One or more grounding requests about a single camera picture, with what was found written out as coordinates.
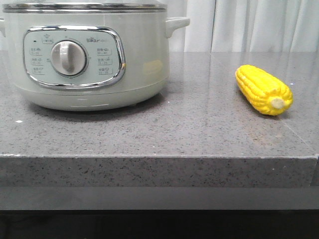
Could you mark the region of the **yellow toy corn cob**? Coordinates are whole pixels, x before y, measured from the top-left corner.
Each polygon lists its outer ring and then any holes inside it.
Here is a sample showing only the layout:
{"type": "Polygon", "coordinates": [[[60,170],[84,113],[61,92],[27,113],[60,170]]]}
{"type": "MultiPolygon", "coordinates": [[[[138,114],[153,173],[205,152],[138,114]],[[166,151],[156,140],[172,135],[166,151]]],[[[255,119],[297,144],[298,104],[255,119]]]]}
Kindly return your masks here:
{"type": "Polygon", "coordinates": [[[254,109],[277,116],[293,103],[291,89],[280,79],[253,65],[242,65],[236,72],[237,85],[254,109]]]}

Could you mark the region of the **pale green electric cooking pot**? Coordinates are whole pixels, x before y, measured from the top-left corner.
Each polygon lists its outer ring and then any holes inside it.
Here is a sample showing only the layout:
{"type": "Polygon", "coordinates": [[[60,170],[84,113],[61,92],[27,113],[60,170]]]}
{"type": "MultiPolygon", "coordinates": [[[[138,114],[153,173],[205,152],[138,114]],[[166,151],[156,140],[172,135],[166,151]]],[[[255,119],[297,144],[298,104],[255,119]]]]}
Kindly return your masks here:
{"type": "Polygon", "coordinates": [[[156,95],[169,76],[168,40],[186,17],[165,8],[87,9],[8,4],[11,81],[32,103],[63,111],[108,110],[156,95]]]}

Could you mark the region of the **white curtain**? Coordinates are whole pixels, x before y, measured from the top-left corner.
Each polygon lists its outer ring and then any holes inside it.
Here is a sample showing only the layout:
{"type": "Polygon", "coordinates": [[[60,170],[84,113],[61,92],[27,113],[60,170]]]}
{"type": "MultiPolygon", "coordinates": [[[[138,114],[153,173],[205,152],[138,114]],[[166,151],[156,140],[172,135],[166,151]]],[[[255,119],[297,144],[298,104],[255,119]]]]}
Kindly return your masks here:
{"type": "Polygon", "coordinates": [[[186,17],[168,52],[315,52],[316,0],[164,0],[168,17],[186,17]]]}

